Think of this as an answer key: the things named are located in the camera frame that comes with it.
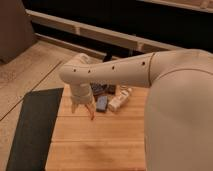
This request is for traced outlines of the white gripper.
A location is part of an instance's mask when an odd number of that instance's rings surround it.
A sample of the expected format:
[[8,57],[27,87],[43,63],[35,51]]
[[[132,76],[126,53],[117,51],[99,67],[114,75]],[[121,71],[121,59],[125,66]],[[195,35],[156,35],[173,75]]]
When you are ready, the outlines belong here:
[[93,117],[95,113],[95,107],[91,103],[93,101],[91,86],[89,84],[71,85],[70,90],[71,100],[73,103],[75,103],[71,105],[71,112],[75,113],[77,108],[76,104],[86,104],[86,108],[89,111],[90,116]]

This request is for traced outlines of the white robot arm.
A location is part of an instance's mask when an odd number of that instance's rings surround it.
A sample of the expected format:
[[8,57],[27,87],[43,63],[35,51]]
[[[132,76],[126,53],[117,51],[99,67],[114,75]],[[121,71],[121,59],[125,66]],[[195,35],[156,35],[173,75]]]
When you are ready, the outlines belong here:
[[152,52],[92,64],[78,54],[60,69],[75,106],[92,101],[92,83],[147,87],[147,171],[213,171],[213,53]]

